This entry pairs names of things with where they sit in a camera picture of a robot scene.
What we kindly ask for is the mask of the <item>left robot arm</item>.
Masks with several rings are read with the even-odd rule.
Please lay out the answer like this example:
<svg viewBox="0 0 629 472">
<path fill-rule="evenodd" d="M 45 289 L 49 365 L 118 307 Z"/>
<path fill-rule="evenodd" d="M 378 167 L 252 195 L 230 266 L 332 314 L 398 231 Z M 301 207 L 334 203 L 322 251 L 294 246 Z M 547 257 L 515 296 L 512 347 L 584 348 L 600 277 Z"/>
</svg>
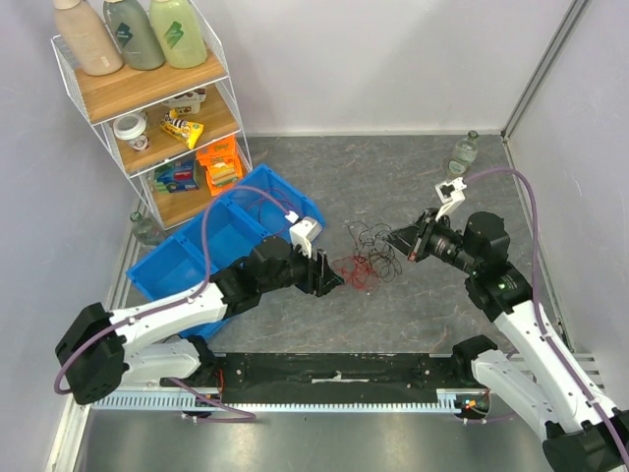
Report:
<svg viewBox="0 0 629 472">
<path fill-rule="evenodd" d="M 291 286 L 321 297 L 342 285 L 323 250 L 269 237 L 201 283 L 160 300 L 107 311 L 84 307 L 55 348 L 60 363 L 53 389 L 80 405 L 116 390 L 136 366 L 132 358 L 158 340 L 197 325 L 220 322 L 256 307 L 262 295 Z"/>
</svg>

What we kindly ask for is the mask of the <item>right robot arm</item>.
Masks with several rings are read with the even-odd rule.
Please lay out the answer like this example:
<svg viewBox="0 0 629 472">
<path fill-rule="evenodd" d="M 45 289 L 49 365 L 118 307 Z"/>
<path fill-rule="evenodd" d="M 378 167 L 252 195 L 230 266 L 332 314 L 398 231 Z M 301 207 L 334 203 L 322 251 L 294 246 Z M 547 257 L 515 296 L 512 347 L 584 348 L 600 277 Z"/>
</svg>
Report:
<svg viewBox="0 0 629 472">
<path fill-rule="evenodd" d="M 483 335 L 456 344 L 450 375 L 499 396 L 534 431 L 555 471 L 619 471 L 628 466 L 628 413 L 597 387 L 563 344 L 525 276 L 508 260 L 499 216 L 473 213 L 463 230 L 427 209 L 387 241 L 411 262 L 428 257 L 466 273 L 473 304 L 522 356 L 523 374 Z"/>
</svg>

